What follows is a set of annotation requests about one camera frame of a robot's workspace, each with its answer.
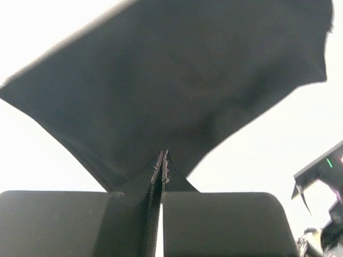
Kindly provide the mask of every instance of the black plastic piece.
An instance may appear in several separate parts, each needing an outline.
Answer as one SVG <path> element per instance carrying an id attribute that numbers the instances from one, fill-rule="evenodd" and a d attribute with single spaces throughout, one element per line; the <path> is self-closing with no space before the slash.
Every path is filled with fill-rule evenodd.
<path id="1" fill-rule="evenodd" d="M 112 194 L 8 191 L 0 195 L 1 257 L 151 257 L 163 152 Z"/>
<path id="2" fill-rule="evenodd" d="M 304 191 L 317 180 L 321 180 L 341 193 L 343 186 L 343 163 L 341 163 L 338 154 L 342 153 L 342 151 L 343 141 L 339 142 L 295 174 L 294 179 L 296 185 L 293 190 L 292 199 L 299 195 L 297 186 Z"/>
<path id="3" fill-rule="evenodd" d="M 298 256 L 280 202 L 267 193 L 164 193 L 165 257 Z"/>

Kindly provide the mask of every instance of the green light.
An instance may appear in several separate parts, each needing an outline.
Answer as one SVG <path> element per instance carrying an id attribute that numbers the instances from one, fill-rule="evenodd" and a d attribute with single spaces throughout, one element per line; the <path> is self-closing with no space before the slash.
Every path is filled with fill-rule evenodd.
<path id="1" fill-rule="evenodd" d="M 330 168 L 332 168 L 333 166 L 332 166 L 331 161 L 330 161 L 328 158 L 326 158 L 326 161 L 327 161 L 327 163 L 330 165 Z"/>

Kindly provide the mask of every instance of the black panel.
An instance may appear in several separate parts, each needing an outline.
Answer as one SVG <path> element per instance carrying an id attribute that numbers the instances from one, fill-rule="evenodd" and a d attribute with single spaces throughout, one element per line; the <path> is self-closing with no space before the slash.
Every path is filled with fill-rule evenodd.
<path id="1" fill-rule="evenodd" d="M 280 202 L 266 193 L 165 193 L 165 257 L 298 256 Z"/>
<path id="2" fill-rule="evenodd" d="M 107 193 L 1 194 L 0 256 L 93 256 L 109 199 Z"/>

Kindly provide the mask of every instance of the black sheet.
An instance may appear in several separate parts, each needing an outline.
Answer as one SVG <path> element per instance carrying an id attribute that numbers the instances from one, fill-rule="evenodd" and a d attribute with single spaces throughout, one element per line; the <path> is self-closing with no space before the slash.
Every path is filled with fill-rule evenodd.
<path id="1" fill-rule="evenodd" d="M 331 0 L 139 0 L 14 75 L 0 98 L 108 191 L 158 150 L 186 176 L 296 87 L 326 80 L 331 20 Z"/>

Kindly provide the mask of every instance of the frayed edge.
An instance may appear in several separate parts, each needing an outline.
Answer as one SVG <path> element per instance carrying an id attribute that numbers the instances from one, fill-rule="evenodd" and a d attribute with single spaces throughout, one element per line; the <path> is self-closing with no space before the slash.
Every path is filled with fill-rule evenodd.
<path id="1" fill-rule="evenodd" d="M 163 172 L 164 172 L 164 179 L 163 182 L 168 183 L 169 182 L 169 177 L 168 177 L 168 160 L 167 160 L 167 155 L 169 153 L 169 150 L 166 151 L 165 156 L 163 157 Z"/>
<path id="2" fill-rule="evenodd" d="M 161 160 L 161 158 L 162 158 L 162 155 L 163 155 L 163 152 L 160 152 L 160 155 L 159 155 L 159 157 L 158 157 L 158 159 L 157 159 L 157 161 L 156 161 L 156 164 L 153 166 L 154 167 L 154 175 L 152 176 L 152 178 L 151 178 L 151 184 L 154 184 L 154 181 L 155 181 L 155 178 L 156 178 L 156 176 L 157 176 L 157 173 L 158 173 L 158 171 L 159 171 L 159 169 L 160 169 L 160 165 L 161 165 L 161 162 L 160 162 L 160 160 Z"/>

